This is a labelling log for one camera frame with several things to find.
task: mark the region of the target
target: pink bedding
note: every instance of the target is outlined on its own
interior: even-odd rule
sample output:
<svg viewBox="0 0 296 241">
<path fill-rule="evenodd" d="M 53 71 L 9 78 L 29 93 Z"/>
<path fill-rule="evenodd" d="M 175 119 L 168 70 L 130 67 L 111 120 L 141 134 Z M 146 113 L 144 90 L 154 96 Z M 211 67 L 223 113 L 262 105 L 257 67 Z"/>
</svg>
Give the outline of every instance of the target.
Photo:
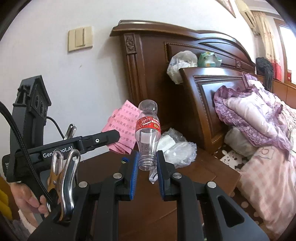
<svg viewBox="0 0 296 241">
<path fill-rule="evenodd" d="M 251 78 L 247 93 L 225 86 L 218 89 L 214 95 L 215 109 L 220 120 L 235 125 L 250 143 L 259 147 L 240 170 L 242 177 L 237 187 L 276 240 L 296 214 L 296 157 L 290 155 L 293 143 L 289 140 L 291 132 L 296 130 L 296 109 L 260 87 L 255 77 L 246 75 L 246 78 Z M 242 101 L 250 98 L 250 93 L 256 93 L 260 101 Z M 265 111 L 268 108 L 261 99 L 272 109 L 271 115 L 270 111 Z M 251 105 L 258 108 L 263 119 L 252 119 L 254 111 L 250 109 L 254 107 Z M 274 126 L 277 136 L 270 134 L 269 126 Z"/>
<path fill-rule="evenodd" d="M 281 149 L 259 148 L 242 167 L 237 185 L 277 239 L 296 214 L 296 160 Z"/>
</svg>

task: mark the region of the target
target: metal clip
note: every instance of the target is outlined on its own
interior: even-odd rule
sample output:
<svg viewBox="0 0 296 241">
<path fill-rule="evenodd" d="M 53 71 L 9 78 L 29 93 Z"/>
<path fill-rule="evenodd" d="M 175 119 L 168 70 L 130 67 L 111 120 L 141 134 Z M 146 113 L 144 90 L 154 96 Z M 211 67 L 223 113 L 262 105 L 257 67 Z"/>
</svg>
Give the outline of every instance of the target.
<svg viewBox="0 0 296 241">
<path fill-rule="evenodd" d="M 52 194 L 53 189 L 55 189 L 57 193 L 55 204 L 57 205 L 59 201 L 62 210 L 59 221 L 67 222 L 72 216 L 74 209 L 72 189 L 80 157 L 80 152 L 77 149 L 73 149 L 69 152 L 65 165 L 63 165 L 64 156 L 61 150 L 55 149 L 53 153 L 47 191 L 49 194 Z M 46 203 L 46 207 L 50 213 L 51 207 L 48 203 Z"/>
<path fill-rule="evenodd" d="M 68 140 L 72 138 L 74 136 L 75 131 L 76 131 L 76 126 L 74 124 L 70 124 L 65 134 L 64 140 Z"/>
</svg>

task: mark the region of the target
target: wooden nightstand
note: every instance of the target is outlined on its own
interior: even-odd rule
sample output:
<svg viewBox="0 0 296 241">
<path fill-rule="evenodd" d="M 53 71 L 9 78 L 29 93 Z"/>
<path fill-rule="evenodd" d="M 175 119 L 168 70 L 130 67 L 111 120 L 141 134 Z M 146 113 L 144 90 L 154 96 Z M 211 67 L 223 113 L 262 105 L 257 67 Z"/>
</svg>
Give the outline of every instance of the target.
<svg viewBox="0 0 296 241">
<path fill-rule="evenodd" d="M 80 163 L 78 181 L 96 183 L 119 170 L 124 155 L 107 152 Z M 189 166 L 178 172 L 192 181 L 215 181 L 228 195 L 234 190 L 240 174 L 202 149 Z M 134 200 L 119 202 L 119 240 L 177 240 L 176 202 L 164 202 L 158 183 L 151 184 L 149 172 L 138 173 Z"/>
</svg>

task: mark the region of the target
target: white wall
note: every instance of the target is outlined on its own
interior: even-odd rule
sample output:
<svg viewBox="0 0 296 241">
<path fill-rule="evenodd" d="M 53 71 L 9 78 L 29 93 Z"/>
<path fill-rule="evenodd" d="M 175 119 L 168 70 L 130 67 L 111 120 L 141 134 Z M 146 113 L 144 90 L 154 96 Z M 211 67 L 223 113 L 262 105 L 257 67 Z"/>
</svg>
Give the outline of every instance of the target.
<svg viewBox="0 0 296 241">
<path fill-rule="evenodd" d="M 115 108 L 127 99 L 118 37 L 109 37 L 121 19 L 160 21 L 191 29 L 216 30 L 241 42 L 255 61 L 254 36 L 231 0 L 234 18 L 215 0 L 32 0 L 0 42 L 0 99 L 12 111 L 22 79 L 43 76 L 52 101 L 48 115 L 76 136 L 100 132 Z M 94 47 L 67 53 L 68 30 L 94 27 Z M 0 118 L 0 156 L 9 153 L 9 126 Z M 48 121 L 44 143 L 60 140 Z M 84 159 L 107 151 L 99 148 Z"/>
<path fill-rule="evenodd" d="M 257 57 L 265 57 L 265 48 L 261 35 L 255 37 Z"/>
</svg>

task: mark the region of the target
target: human hand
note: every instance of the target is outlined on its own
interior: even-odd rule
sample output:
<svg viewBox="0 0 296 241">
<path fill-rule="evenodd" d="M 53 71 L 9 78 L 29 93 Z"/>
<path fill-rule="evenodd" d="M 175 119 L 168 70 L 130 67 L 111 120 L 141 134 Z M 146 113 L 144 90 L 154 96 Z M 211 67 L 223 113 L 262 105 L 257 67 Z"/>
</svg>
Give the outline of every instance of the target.
<svg viewBox="0 0 296 241">
<path fill-rule="evenodd" d="M 48 216 L 47 208 L 46 208 L 46 198 L 44 195 L 40 197 L 41 205 L 39 206 L 38 210 L 40 213 L 44 214 L 44 217 L 46 218 Z"/>
<path fill-rule="evenodd" d="M 23 183 L 11 183 L 10 190 L 22 213 L 39 213 L 39 202 L 31 189 Z"/>
</svg>

